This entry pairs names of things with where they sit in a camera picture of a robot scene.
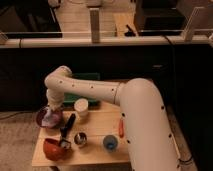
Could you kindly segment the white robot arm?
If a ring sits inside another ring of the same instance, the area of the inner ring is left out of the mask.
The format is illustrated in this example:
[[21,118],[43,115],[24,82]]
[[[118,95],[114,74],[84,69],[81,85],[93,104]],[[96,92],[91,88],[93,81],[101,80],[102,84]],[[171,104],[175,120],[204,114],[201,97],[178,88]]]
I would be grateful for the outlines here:
[[156,85],[144,78],[125,83],[79,80],[60,66],[44,80],[51,109],[62,105],[66,93],[105,101],[120,107],[134,171],[180,171],[179,154],[167,112]]

